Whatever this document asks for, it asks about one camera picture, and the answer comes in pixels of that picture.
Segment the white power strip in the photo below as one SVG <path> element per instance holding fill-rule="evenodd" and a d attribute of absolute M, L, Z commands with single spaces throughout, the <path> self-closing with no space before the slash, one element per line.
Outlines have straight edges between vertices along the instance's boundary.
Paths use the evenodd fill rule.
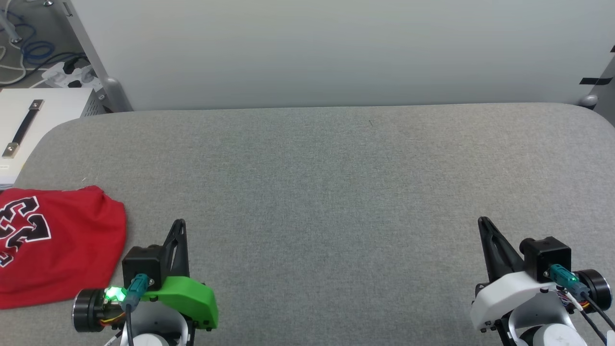
<path fill-rule="evenodd" d="M 95 92 L 102 89 L 102 83 L 91 65 L 75 67 L 68 62 L 58 62 L 42 73 L 42 80 L 53 88 L 92 88 Z"/>

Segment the red white sports shirt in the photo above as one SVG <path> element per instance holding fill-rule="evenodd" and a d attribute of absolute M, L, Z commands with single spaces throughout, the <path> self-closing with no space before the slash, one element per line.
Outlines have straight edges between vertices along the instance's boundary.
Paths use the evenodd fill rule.
<path fill-rule="evenodd" d="M 109 284 L 127 215 L 98 186 L 0 193 L 0 309 L 52 304 Z"/>

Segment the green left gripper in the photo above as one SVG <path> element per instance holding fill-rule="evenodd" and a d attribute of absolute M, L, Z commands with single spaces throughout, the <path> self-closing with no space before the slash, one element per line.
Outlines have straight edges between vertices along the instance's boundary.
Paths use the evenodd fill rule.
<path fill-rule="evenodd" d="M 161 303 L 187 318 L 197 329 L 218 328 L 218 306 L 213 289 L 189 278 L 187 230 L 184 219 L 172 223 L 163 243 L 163 277 L 159 290 L 145 287 L 144 276 L 132 280 L 128 288 L 110 286 L 84 289 L 75 296 L 72 321 L 79 333 L 94 333 L 125 324 L 127 311 L 136 318 L 145 303 Z"/>

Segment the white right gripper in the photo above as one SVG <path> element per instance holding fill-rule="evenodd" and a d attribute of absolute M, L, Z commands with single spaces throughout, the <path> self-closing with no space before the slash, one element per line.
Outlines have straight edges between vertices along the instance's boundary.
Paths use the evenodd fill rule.
<path fill-rule="evenodd" d="M 604 313 L 612 290 L 595 270 L 551 269 L 539 283 L 524 270 L 524 261 L 492 221 L 478 218 L 481 246 L 490 284 L 478 285 L 470 311 L 477 331 L 499 333 L 575 333 L 570 314 Z"/>

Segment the grey metal post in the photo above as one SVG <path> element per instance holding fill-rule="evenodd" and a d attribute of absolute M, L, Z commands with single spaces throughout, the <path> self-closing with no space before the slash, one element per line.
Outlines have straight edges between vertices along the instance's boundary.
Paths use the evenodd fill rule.
<path fill-rule="evenodd" d="M 119 81 L 110 77 L 106 72 L 102 61 L 95 50 L 86 27 L 77 15 L 77 11 L 74 8 L 72 0 L 60 0 L 64 15 L 68 18 L 68 22 L 73 29 L 75 36 L 79 40 L 86 56 L 88 57 L 94 72 L 97 74 L 99 81 L 101 82 L 102 89 L 105 91 L 106 100 L 109 101 L 111 109 L 115 112 L 129 112 L 133 111 L 132 105 L 127 98 Z"/>

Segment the white metal equipment case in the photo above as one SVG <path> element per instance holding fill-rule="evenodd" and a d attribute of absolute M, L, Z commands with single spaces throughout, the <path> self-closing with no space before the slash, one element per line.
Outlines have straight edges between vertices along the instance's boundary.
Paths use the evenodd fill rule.
<path fill-rule="evenodd" d="M 2 158 L 6 145 L 26 116 L 33 100 L 44 100 L 12 158 Z M 106 114 L 92 88 L 3 88 L 0 90 L 0 191 L 15 184 L 28 156 L 54 127 L 71 120 Z"/>

